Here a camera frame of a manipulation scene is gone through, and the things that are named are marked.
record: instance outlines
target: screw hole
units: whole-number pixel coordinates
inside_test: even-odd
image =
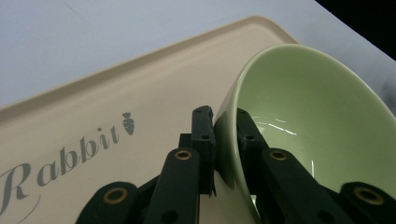
[[[108,204],[121,203],[128,196],[128,191],[125,188],[110,189],[103,196],[103,201]]]
[[[161,216],[162,223],[175,223],[177,219],[178,219],[178,214],[174,210],[166,211]]]
[[[327,211],[318,211],[317,217],[322,223],[335,223],[335,217]]]
[[[284,161],[285,159],[288,158],[288,156],[287,156],[284,152],[278,151],[278,150],[276,150],[276,151],[271,151],[271,152],[270,152],[270,157],[271,157],[272,159],[277,160],[277,161]]]
[[[381,205],[384,203],[384,198],[377,192],[364,187],[356,187],[353,191],[355,195],[362,201],[373,205]]]
[[[192,154],[189,151],[182,150],[175,154],[176,159],[181,161],[186,161],[192,157]]]

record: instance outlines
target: green bowl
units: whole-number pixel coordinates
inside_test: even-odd
[[[278,45],[243,68],[217,115],[219,173],[232,197],[250,199],[236,138],[246,110],[270,147],[291,152],[319,184],[339,192],[360,181],[396,197],[396,120],[379,97],[334,58],[302,45]]]

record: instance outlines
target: beige tray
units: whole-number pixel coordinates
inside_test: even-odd
[[[191,131],[191,111],[216,113],[245,63],[282,43],[297,42],[251,17],[3,108],[0,223],[74,223],[103,185],[158,175]],[[232,222],[216,198],[201,198],[201,223]]]

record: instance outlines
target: white tabletop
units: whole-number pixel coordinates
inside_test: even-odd
[[[314,0],[0,2],[0,107],[252,15],[360,76],[396,113],[396,62]]]

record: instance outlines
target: carrot icon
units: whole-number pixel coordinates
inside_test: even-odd
[[[134,120],[131,119],[131,113],[125,112],[122,114],[124,116],[124,121],[123,121],[123,126],[125,128],[125,131],[129,134],[132,135],[134,133]]]

